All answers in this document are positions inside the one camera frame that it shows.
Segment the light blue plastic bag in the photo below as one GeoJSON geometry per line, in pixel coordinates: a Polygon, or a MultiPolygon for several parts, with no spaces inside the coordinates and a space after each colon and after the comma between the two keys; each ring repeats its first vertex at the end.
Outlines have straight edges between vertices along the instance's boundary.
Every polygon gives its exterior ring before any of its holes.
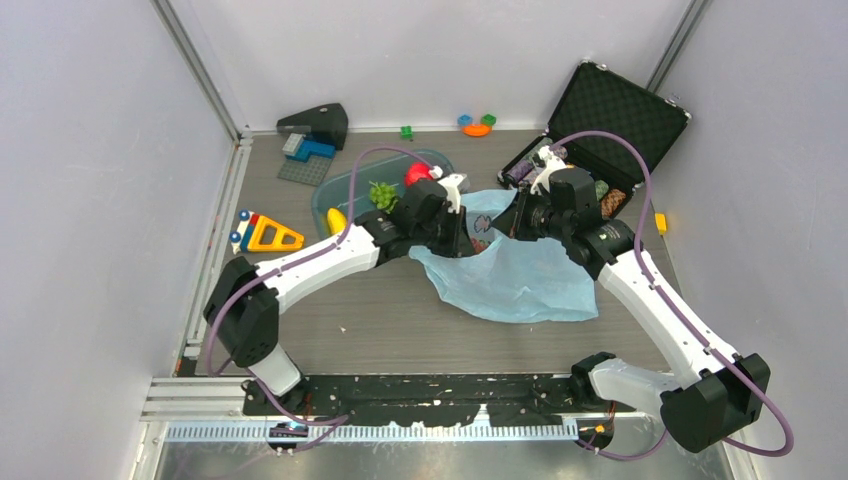
{"type": "Polygon", "coordinates": [[[493,227],[514,196],[507,190],[462,196],[470,239],[491,242],[480,254],[445,258],[417,246],[409,257],[423,265],[440,300],[477,318],[518,324],[597,317],[594,281],[558,241],[517,241],[493,227]]]}

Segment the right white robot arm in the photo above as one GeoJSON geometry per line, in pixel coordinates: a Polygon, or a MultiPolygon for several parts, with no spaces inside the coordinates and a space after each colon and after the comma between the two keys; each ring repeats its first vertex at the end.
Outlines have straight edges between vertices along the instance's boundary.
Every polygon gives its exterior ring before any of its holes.
{"type": "Polygon", "coordinates": [[[568,257],[612,293],[649,335],[670,374],[595,354],[572,372],[571,397],[584,410],[607,400],[658,418],[691,453],[727,439],[755,422],[771,369],[758,354],[741,356],[669,288],[630,227],[603,216],[591,176],[559,170],[541,186],[523,186],[492,222],[518,241],[554,239],[568,257]]]}

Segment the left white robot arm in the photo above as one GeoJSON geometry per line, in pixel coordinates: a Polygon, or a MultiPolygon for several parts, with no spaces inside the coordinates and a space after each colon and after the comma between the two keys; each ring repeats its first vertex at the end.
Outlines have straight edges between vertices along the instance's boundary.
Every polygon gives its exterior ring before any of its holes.
{"type": "Polygon", "coordinates": [[[257,264],[237,257],[224,265],[203,316],[231,360],[265,384],[270,403],[296,413],[307,389],[280,344],[280,316],[319,289],[405,257],[413,247],[446,258],[474,255],[461,203],[467,188],[460,173],[421,179],[391,212],[363,213],[341,233],[301,251],[257,264]]]}

